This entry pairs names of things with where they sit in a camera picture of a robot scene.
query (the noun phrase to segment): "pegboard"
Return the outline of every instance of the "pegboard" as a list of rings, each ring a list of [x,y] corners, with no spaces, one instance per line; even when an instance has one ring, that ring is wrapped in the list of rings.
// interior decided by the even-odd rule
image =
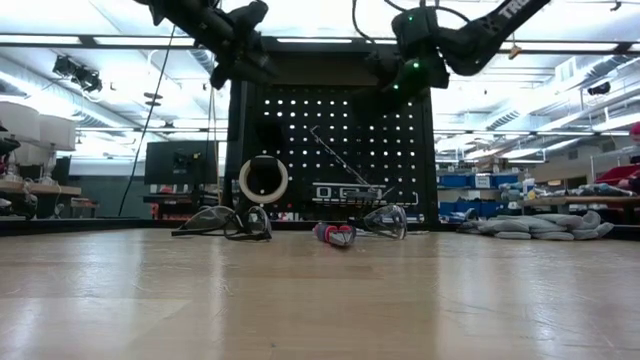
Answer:
[[[424,149],[432,144],[425,144],[424,106],[408,103],[400,112],[358,123],[349,104],[356,89],[276,85],[257,91],[253,116],[244,124],[243,161],[271,155],[289,171],[286,194],[265,210],[335,211],[335,206],[353,205],[340,189],[366,191],[316,143],[310,130],[317,126],[324,143],[370,185],[388,192],[376,205],[399,204],[407,213],[426,213]],[[320,193],[318,187],[329,190]]]

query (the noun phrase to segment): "ceiling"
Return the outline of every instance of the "ceiling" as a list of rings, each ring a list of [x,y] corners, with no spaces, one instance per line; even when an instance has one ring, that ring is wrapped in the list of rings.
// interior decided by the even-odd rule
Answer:
[[[350,1],[267,0],[266,2],[270,10],[265,21],[259,26],[259,30],[264,35],[357,36],[351,22]],[[416,0],[395,2],[405,8],[417,4]],[[249,3],[248,0],[223,0],[222,6],[226,10],[231,10],[247,3]],[[473,19],[490,12],[498,3],[491,0],[442,0],[440,4],[461,11]],[[640,5],[640,1],[623,1],[619,10],[610,11],[613,1],[553,1],[515,33],[515,40],[516,42],[523,40],[637,41],[640,39],[640,27],[637,26],[640,6],[637,5]],[[358,2],[359,26],[370,36],[392,37],[389,24],[396,14],[397,12],[382,0]],[[439,15],[439,21],[441,25],[452,28],[463,25],[461,20],[448,13]],[[0,33],[4,34],[168,36],[171,30],[172,24],[167,20],[158,27],[153,26],[148,9],[133,0],[8,1],[2,5],[0,12]],[[112,116],[117,119],[115,121],[117,124],[111,124],[112,126],[131,127],[144,124],[149,110],[145,102],[149,99],[143,94],[155,91],[160,69],[165,60],[165,51],[0,47],[0,58],[34,74],[39,79],[54,82],[52,89],[60,87],[60,91],[81,94],[76,85],[68,80],[58,79],[58,76],[51,72],[58,55],[70,56],[75,61],[98,70],[104,83],[104,89],[99,94],[81,96],[82,101],[73,105],[83,108],[92,107],[105,117]],[[611,81],[612,90],[609,95],[596,97],[585,98],[585,84],[565,86],[571,79],[560,79],[556,73],[558,66],[565,64],[563,68],[573,69],[575,77],[583,77],[591,70],[594,63],[602,60],[600,56],[573,58],[569,55],[519,55],[509,60],[507,55],[497,55],[481,74],[474,77],[452,75],[449,89],[432,91],[434,128],[529,131],[547,126],[545,130],[589,131],[588,126],[593,125],[594,119],[596,124],[602,121],[600,118],[604,110],[590,114],[591,120],[587,123],[584,117],[578,117],[558,127],[550,126],[549,122],[584,109],[596,108],[598,104],[608,99],[635,89],[638,64],[628,60],[625,64],[626,68],[620,66],[605,74],[606,79]],[[1,64],[0,73],[4,71]],[[603,76],[594,81],[602,81]],[[163,96],[162,105],[154,108],[150,126],[159,127],[165,122],[171,122],[174,126],[182,128],[213,128],[215,125],[215,132],[211,136],[226,140],[229,89],[224,88],[214,92],[215,115],[209,124],[211,88],[208,85],[208,79],[208,71],[190,51],[172,50],[167,59],[165,78],[159,91]],[[635,96],[629,97],[624,99],[624,102],[621,100],[620,104],[632,105],[635,100]],[[611,105],[608,108],[626,111],[625,115],[629,112],[624,109],[616,110],[615,107]],[[513,113],[514,109],[518,110],[516,115],[511,117],[505,115]],[[119,135],[125,139],[134,139],[139,136],[134,133]],[[105,141],[109,141],[108,137],[113,137],[113,134],[100,136],[102,140],[106,138]],[[155,136],[151,139],[204,139],[206,136],[205,132],[178,132],[161,137]],[[508,137],[496,134],[475,136],[445,133],[437,136],[440,145],[437,149],[440,151],[439,156],[447,157],[451,156],[452,149],[454,153],[460,149],[473,152],[483,147],[503,146],[502,144],[505,143],[511,147],[526,147],[527,143],[536,141],[538,138],[540,136],[516,136],[515,134]],[[123,149],[118,156],[133,154],[133,149],[137,145],[121,138],[117,140],[117,146]],[[86,146],[79,147],[76,156],[101,154],[97,149],[85,148]]]

